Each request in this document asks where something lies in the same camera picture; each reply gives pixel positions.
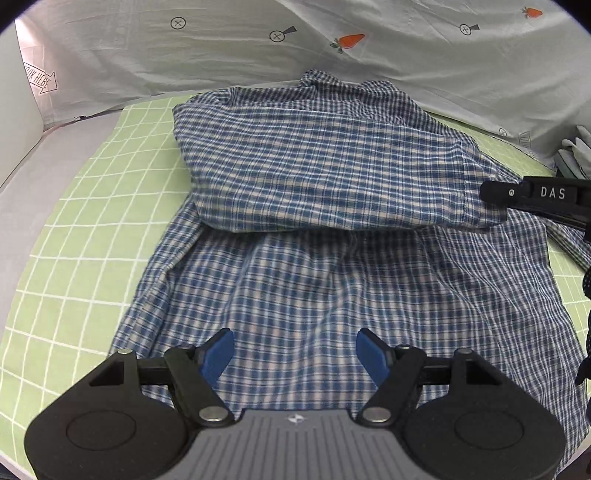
blue gripper pad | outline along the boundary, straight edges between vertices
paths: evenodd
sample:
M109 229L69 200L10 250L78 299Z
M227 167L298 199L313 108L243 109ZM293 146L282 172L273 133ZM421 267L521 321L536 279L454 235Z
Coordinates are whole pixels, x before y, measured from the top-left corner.
M370 330L362 328L357 334L355 347L361 365L376 387L379 387L390 373L390 366L385 356L385 351L390 350L390 347L377 337L372 339L370 335L373 335Z
M212 387L234 356L234 332L227 330L205 353L201 374Z

plaid shirt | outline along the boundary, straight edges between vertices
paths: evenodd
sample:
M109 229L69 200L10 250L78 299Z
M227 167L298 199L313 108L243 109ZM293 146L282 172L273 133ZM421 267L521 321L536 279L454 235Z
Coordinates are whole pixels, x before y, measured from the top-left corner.
M586 434L573 384L583 352L547 235L584 268L591 257L578 232L478 199L481 182L515 174L388 82L308 72L297 87L218 90L174 114L193 189L114 349L156 356L231 328L217 392L239 413L356 411L375 391L355 355L362 327L429 355L466 346L557 416L571 456ZM170 402L164 387L146 393Z

printed arrow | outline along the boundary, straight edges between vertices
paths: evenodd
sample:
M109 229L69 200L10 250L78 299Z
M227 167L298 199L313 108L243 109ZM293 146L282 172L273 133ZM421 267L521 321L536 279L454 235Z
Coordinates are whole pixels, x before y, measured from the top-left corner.
M53 92L57 90L55 72L49 75L45 71L35 67L34 65L31 65L26 62L23 63L25 65L25 72L27 72L27 78L29 79L29 83L41 89L39 94Z

gray surface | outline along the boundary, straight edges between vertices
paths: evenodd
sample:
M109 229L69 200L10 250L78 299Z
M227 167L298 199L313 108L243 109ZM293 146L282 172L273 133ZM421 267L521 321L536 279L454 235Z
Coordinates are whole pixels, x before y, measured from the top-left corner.
M394 435L354 423L346 410L247 410L201 432L157 480L435 480Z
M120 112L47 131L0 187L0 332L35 241L61 194L113 131Z

carrot print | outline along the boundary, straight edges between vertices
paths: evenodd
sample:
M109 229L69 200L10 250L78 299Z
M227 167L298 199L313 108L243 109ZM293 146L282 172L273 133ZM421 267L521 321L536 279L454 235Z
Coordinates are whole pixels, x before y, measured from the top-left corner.
M537 8L522 8L521 11L525 13L526 18L538 18L540 15L543 15L542 10L538 10Z
M331 43L330 46L338 49L339 53L343 53L343 49L353 48L357 43L365 38L362 33L355 35L345 35L344 37L335 38L335 42Z

